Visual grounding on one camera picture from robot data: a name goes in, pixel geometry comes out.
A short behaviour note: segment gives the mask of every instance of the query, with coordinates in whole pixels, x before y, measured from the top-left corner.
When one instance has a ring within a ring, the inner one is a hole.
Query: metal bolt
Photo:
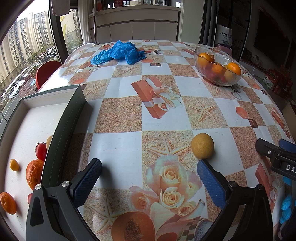
[[[264,190],[264,186],[261,185],[261,184],[258,184],[258,189],[259,189],[259,190]]]
[[[35,186],[35,189],[36,190],[39,190],[41,188],[41,184],[37,184],[36,186]]]
[[[229,185],[233,188],[238,186],[238,184],[235,181],[230,181]]]
[[[67,187],[67,186],[69,186],[69,184],[70,184],[69,181],[64,181],[64,182],[62,183],[62,186],[63,186],[63,187]]]

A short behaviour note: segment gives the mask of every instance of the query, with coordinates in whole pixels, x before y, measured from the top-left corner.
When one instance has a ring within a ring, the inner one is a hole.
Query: curtain
[[[78,17],[83,44],[92,43],[88,17],[93,8],[93,3],[92,0],[78,0]]]

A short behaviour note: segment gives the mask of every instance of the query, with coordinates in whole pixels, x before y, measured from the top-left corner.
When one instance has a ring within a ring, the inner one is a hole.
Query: tv screen
[[[260,11],[254,47],[281,66],[285,62],[289,44],[289,39],[285,38],[278,26]]]

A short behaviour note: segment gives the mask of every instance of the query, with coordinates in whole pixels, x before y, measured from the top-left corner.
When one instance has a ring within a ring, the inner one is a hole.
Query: blue gripper pad
[[[85,203],[101,172],[102,162],[97,158],[94,158],[82,171],[84,176],[73,190],[72,200],[75,207],[80,207]]]
[[[284,139],[279,140],[279,147],[286,151],[296,153],[296,145]]]
[[[226,205],[225,191],[203,160],[199,160],[197,163],[197,173],[209,192],[214,204],[223,209]]]

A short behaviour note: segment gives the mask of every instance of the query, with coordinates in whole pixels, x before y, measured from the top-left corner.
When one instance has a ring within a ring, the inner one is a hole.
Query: white chair
[[[79,46],[77,49],[75,49],[71,54],[69,54],[68,58],[66,59],[65,63],[68,62],[74,55],[76,55],[79,51],[84,50],[86,48],[89,48],[91,46],[95,46],[94,43],[88,43],[88,44],[84,44]]]

